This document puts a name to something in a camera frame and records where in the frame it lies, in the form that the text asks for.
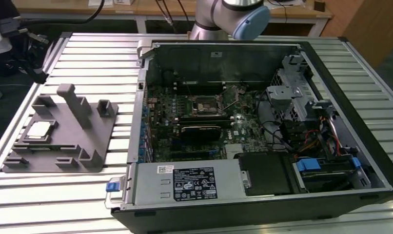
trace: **blue tab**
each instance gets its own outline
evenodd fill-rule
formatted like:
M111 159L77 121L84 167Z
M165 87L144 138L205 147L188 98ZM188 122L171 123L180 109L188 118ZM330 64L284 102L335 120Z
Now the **blue tab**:
M361 162L359 162L358 158L355 158L355 157L353 158L353 164L354 164L355 168L361 167Z
M300 159L299 162L295 163L295 165L300 172L308 170L320 170L318 160L314 158Z
M304 166L303 163L299 161L295 163L296 167L298 167L298 171L303 172L304 171Z
M105 191L108 193L120 191L120 183L119 182L107 183Z

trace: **aluminum extrusion table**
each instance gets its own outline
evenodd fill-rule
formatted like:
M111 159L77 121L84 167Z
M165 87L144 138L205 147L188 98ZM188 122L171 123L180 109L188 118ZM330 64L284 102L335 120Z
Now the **aluminum extrusion table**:
M80 34L57 41L45 62L50 74L34 84L0 140L0 167L34 113L38 94L54 95L60 83L73 83L76 94L89 102L108 99L119 104L116 126L105 166L99 173L6 174L0 172L0 234L129 233L104 206L105 182L125 172L129 124L139 67L136 46L141 39L185 39L185 35ZM347 98L393 160L393 92L347 42L338 39L260 37L258 40L306 40L315 49ZM324 97L323 87L316 83ZM112 194L120 199L121 194ZM187 233L389 233L393 234L393 201L362 207L334 219L260 226L199 230Z

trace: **wooden desk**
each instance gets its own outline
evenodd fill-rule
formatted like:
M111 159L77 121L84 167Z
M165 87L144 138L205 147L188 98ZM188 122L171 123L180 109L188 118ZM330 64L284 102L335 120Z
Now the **wooden desk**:
M93 13L95 9L88 8L88 0L12 0L21 16L26 19L84 19L85 14ZM290 6L284 9L271 9L271 23L303 23L312 24L308 36L318 37L327 20L331 18L328 11L319 12L310 10L314 0L307 0L307 7ZM189 20L195 20L196 0L180 0ZM165 0L172 19L185 20L176 0ZM104 20L135 20L137 32L147 33L147 20L164 20L153 0L135 0L131 6L113 5L112 8L103 8L97 19Z

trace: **black cable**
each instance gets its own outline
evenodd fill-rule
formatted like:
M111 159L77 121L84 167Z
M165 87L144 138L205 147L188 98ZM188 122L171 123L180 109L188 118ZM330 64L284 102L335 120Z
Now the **black cable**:
M163 5L164 5L164 8L165 8L165 12L168 13L169 19L171 19L171 21L172 21L172 15L171 15L171 12L169 12L168 6L165 5L165 1L161 0L161 2L163 2Z
M192 29L192 25L191 25L191 22L189 22L188 14L185 14L185 11L184 11L184 8L183 8L183 5L181 5L180 0L177 0L177 3L180 5L181 11L183 11L183 14L184 14L184 17L185 17L185 22L188 23L188 27L189 27L189 30L191 30Z
M163 10L163 8L161 8L161 6L160 6L160 4L159 4L159 1L161 1L163 4L164 4L167 14L164 13L164 10ZM175 28L175 26L173 26L173 24L172 24L172 16L171 16L171 13L169 13L169 10L168 10L168 7L167 7L167 5L165 5L164 0L155 0L155 2L156 2L156 4L157 4L159 10L160 10L160 12L161 12L161 15L163 15L163 17L164 17L167 23L168 23L169 26L172 27L172 32L173 32L175 34L177 34L177 30L176 30L176 28Z
M284 9L284 23L287 23L287 13L286 13L286 6L292 6L292 4L282 4L276 1L278 4L274 4L270 0L267 0L267 2L274 5L274 6L282 6Z
M104 7L105 0L100 0L99 7L95 11L95 13L85 19L85 20L73 20L73 19L32 19L21 22L21 26L32 26L36 24L87 24L89 23L96 16L99 15L103 7Z

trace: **white label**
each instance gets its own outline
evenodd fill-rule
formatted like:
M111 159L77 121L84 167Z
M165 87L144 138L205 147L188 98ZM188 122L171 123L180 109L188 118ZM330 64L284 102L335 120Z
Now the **white label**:
M157 166L157 174L172 173L172 165Z
M211 58L220 58L222 52L211 52Z
M133 11L116 11L116 13L120 13L120 14L132 14Z

